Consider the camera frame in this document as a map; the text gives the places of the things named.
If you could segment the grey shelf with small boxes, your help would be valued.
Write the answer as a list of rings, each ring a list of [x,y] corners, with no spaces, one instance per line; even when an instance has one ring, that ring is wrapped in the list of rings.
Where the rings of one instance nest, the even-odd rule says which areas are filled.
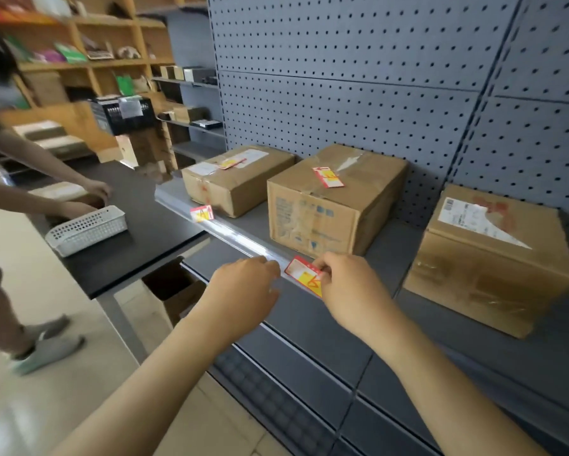
[[[152,67],[158,126],[174,169],[222,155],[227,150],[218,74],[214,68]]]

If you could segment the person's left hand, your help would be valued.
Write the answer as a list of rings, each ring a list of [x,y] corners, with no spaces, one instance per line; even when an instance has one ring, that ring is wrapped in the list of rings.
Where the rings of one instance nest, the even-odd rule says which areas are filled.
[[[275,304],[255,301],[247,289],[247,260],[221,266],[197,305],[201,319],[220,345],[227,346],[263,322]]]

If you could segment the wooden shelf unit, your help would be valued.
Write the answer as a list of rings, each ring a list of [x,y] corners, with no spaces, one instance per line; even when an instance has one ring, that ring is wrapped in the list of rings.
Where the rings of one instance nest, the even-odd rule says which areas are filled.
[[[22,73],[14,79],[22,96],[0,111],[0,122],[51,120],[96,153],[115,147],[88,101],[138,93],[160,112],[167,99],[153,78],[166,78],[175,65],[167,13],[206,14],[206,2],[0,0],[0,34]]]

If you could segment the person's left forearm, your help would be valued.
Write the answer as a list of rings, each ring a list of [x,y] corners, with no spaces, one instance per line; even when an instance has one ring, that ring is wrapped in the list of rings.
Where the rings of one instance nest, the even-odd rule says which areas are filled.
[[[50,456],[152,456],[209,365],[246,333],[187,316]]]

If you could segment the open brown cardboard box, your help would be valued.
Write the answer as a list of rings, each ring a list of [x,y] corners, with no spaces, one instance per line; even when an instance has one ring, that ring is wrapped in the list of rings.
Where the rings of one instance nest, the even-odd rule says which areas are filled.
[[[204,294],[206,283],[183,265],[178,256],[141,278],[152,294],[169,330],[173,330]]]

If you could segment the person's right forearm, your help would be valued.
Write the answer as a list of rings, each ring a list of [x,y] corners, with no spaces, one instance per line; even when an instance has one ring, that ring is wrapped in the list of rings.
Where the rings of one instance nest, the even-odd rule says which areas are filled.
[[[445,456],[549,456],[398,309],[369,318],[365,343],[402,383]]]

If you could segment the black plastic crate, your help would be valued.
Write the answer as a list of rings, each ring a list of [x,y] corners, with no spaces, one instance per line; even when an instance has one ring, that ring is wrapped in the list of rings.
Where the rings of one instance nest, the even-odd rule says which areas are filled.
[[[94,98],[88,104],[98,128],[114,137],[149,129],[157,122],[151,99],[140,95]]]

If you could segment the black table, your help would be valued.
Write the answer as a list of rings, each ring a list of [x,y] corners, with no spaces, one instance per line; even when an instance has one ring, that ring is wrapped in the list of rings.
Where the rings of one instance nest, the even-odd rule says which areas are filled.
[[[207,233],[154,199],[156,185],[118,161],[87,157],[79,173],[113,188],[110,204],[124,211],[128,231],[73,256],[58,259],[78,286],[96,300],[138,365],[148,353],[115,294],[203,241]]]

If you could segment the grey metal shelf unit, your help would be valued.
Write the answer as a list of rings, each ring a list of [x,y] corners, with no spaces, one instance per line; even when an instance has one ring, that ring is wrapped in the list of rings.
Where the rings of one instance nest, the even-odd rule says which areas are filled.
[[[569,244],[569,0],[209,0],[209,17],[227,149],[406,159],[366,259],[486,395],[569,456],[569,292],[517,340],[402,287],[447,183],[550,206]],[[395,374],[287,280],[212,376],[295,454],[439,455]]]

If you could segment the white plastic basket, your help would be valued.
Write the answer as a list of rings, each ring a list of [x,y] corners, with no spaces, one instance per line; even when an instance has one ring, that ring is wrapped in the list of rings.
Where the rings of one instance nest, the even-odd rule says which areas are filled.
[[[66,258],[127,230],[125,212],[106,206],[52,228],[45,235],[45,242]]]

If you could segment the cardboard box with blue print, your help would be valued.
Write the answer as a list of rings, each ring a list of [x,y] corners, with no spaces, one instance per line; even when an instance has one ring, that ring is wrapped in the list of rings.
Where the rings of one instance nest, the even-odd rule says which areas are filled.
[[[345,184],[325,188],[314,167]],[[325,252],[364,255],[389,220],[409,162],[329,145],[267,181],[270,238],[312,258]]]

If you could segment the person's right hand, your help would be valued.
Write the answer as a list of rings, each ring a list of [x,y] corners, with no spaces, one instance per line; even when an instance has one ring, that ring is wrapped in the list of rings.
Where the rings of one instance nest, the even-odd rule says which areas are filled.
[[[322,292],[322,300],[344,329],[374,348],[380,337],[392,334],[401,312],[368,262],[356,257],[352,281],[345,289]]]

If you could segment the cardboard box with white label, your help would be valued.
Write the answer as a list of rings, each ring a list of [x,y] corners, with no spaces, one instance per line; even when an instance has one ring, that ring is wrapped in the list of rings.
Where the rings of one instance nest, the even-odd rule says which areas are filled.
[[[523,339],[569,291],[559,212],[449,184],[403,288]]]

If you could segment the long flat cardboard box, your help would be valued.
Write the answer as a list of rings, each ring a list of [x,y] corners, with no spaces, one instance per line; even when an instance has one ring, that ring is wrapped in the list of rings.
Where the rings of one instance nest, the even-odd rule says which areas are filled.
[[[227,170],[218,164],[230,157],[246,161]],[[267,200],[267,181],[292,167],[296,156],[269,146],[239,146],[182,170],[191,200],[211,205],[214,212],[237,218]]]

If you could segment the clear plastic price rail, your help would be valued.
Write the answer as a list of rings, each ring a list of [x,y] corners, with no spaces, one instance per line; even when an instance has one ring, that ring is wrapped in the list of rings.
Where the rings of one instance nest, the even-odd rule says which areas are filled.
[[[320,298],[319,294],[286,273],[286,268],[291,260],[295,259],[296,253],[269,238],[266,204],[254,208],[248,218],[232,219],[215,213],[210,221],[195,222],[191,216],[191,210],[197,205],[191,200],[182,183],[167,182],[159,185],[155,188],[154,199],[171,212],[197,225],[246,256],[263,255],[268,260],[277,261],[284,279],[311,296]]]

